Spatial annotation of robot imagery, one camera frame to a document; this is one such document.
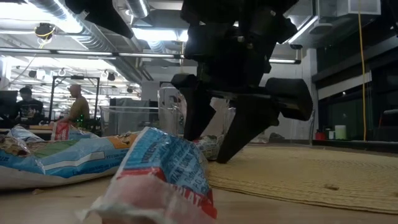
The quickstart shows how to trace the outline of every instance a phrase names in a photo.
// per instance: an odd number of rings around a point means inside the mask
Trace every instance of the man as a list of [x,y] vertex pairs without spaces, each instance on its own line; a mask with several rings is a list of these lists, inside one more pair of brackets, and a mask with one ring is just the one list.
[[62,118],[59,122],[75,122],[81,115],[84,116],[84,119],[89,119],[90,108],[86,98],[81,95],[80,85],[72,85],[69,88],[69,92],[73,98],[76,98],[76,101],[72,104],[69,115]]
[[32,90],[24,87],[19,90],[22,101],[16,105],[16,113],[10,118],[26,125],[38,125],[42,120],[43,103],[32,98]]

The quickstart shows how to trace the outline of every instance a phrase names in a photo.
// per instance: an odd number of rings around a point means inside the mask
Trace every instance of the chip bag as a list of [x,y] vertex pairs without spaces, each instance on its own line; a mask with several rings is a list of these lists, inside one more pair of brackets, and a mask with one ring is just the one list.
[[106,193],[89,210],[104,224],[214,223],[207,161],[194,143],[145,128]]

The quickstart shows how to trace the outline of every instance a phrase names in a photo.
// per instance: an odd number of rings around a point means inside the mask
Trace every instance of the woven placemat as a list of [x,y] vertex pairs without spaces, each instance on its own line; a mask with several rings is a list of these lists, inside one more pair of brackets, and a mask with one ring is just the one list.
[[247,147],[211,162],[212,187],[291,202],[398,214],[398,158],[309,149]]

